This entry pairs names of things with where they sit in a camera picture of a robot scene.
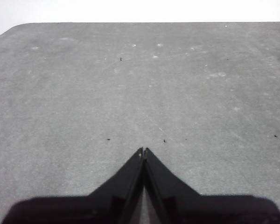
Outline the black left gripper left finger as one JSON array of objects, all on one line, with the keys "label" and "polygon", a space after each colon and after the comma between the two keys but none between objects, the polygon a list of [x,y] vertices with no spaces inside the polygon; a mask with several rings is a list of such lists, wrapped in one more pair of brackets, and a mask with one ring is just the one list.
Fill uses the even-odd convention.
[{"label": "black left gripper left finger", "polygon": [[143,190],[143,148],[86,196],[35,197],[14,204],[4,224],[127,224]]}]

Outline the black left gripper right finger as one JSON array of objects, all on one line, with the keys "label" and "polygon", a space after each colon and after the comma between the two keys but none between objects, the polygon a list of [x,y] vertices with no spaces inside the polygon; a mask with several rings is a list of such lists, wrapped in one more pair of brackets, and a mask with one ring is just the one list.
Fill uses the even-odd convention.
[{"label": "black left gripper right finger", "polygon": [[251,195],[201,195],[144,151],[145,188],[163,224],[280,224],[280,210]]}]

